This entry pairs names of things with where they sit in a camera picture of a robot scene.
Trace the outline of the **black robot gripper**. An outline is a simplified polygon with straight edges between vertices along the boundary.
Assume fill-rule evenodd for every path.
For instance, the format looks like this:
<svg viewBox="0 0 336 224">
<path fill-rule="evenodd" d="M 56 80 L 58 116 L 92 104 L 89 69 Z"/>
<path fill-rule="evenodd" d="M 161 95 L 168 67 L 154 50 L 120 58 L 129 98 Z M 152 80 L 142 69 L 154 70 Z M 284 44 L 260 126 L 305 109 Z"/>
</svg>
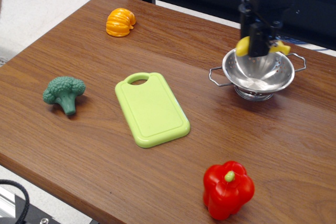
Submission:
<svg viewBox="0 0 336 224">
<path fill-rule="evenodd" d="M 276 37 L 283 26 L 284 13 L 294 0 L 242 0 L 239 5 L 240 36 L 249 36 L 248 55 L 266 56 L 269 37 Z"/>
</svg>

